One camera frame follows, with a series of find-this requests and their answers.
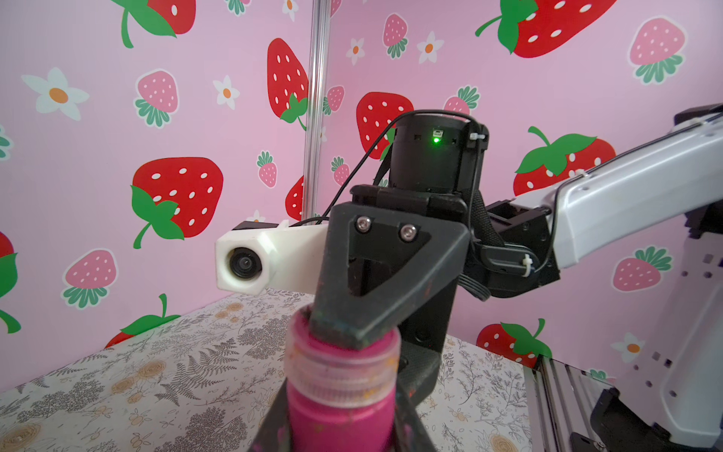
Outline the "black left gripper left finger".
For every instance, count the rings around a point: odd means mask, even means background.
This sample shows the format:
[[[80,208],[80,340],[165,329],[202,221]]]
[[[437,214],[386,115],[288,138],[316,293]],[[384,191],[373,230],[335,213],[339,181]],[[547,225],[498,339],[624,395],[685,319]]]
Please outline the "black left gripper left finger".
[[[280,389],[259,427],[248,452],[290,452],[291,431],[288,417],[288,399]]]

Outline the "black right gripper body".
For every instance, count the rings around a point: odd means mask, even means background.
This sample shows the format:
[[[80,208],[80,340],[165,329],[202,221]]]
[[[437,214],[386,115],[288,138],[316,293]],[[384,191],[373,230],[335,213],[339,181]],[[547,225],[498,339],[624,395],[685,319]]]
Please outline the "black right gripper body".
[[[357,230],[350,246],[352,259],[367,260],[359,278],[361,293],[376,288],[404,270],[399,282],[411,286],[430,273],[457,271],[458,285],[480,296],[480,193],[466,201],[451,194],[416,192],[390,186],[354,186],[352,203],[374,207],[392,218],[381,223],[374,214],[368,232]]]

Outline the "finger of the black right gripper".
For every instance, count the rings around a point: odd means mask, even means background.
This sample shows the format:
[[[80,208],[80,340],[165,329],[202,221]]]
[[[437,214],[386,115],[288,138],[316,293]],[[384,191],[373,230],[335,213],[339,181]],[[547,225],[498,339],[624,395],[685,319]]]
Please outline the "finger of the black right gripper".
[[[469,244],[459,222],[356,203],[333,207],[311,333],[364,350],[399,328],[405,341],[439,350]]]
[[[455,279],[399,325],[398,381],[414,407],[430,396],[437,384],[457,286]]]

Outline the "magenta paint jar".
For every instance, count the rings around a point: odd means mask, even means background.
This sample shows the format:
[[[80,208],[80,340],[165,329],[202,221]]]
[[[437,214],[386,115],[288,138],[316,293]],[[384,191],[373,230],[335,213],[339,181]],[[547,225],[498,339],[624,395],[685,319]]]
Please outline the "magenta paint jar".
[[[360,408],[339,408],[305,397],[286,384],[292,448],[311,452],[380,452],[392,446],[395,392]]]

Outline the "magenta jar lid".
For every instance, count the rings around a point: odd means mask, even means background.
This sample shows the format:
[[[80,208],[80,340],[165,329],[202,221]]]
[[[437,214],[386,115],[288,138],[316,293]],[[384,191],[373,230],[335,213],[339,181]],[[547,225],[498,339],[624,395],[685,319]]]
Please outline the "magenta jar lid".
[[[300,308],[286,335],[284,372],[301,393],[313,399],[384,397],[397,381],[401,335],[393,328],[363,350],[347,350],[322,342],[311,332],[312,306]]]

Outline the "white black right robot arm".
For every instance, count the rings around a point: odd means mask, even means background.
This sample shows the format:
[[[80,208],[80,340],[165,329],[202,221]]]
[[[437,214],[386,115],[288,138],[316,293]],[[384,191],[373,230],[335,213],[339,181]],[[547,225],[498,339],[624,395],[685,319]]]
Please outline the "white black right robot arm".
[[[488,129],[443,110],[389,122],[379,176],[332,202],[310,329],[364,350],[400,328],[422,352],[412,390],[438,374],[453,292],[511,298],[555,281],[595,250],[686,216],[685,261],[645,354],[590,418],[610,451],[711,451],[722,433],[722,108],[551,188],[485,205]]]

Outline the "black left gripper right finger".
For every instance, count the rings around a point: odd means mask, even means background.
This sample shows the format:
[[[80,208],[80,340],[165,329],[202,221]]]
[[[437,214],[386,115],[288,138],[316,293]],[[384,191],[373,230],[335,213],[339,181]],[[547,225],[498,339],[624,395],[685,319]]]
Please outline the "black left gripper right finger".
[[[397,384],[394,417],[395,452],[436,452],[427,430],[410,401],[409,394]]]

